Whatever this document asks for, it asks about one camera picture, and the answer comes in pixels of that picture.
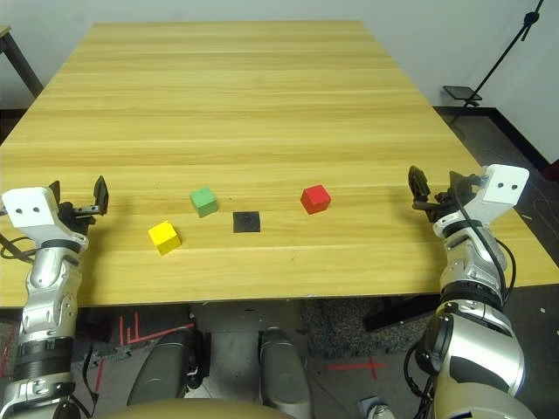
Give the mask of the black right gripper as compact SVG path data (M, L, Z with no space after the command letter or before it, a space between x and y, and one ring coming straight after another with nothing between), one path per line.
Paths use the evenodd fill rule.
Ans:
M463 205L469 203L474 197L473 187L469 176L450 171L450 187L447 191L435 195L435 203L429 203L431 190L428 186L426 175L420 168L412 165L408 172L408 183L413 195L412 208L421 210L431 223L455 211L459 211L458 196Z

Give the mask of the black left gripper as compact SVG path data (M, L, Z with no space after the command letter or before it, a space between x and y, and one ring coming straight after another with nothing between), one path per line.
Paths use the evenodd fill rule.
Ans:
M55 181L49 185L56 203L60 203L60 182ZM102 175L99 176L93 188L93 196L95 198L94 205L74 208L70 202L64 202L59 205L58 218L69 230L74 233L86 236L90 225L94 225L95 215L104 216L107 213L109 194L107 184Z

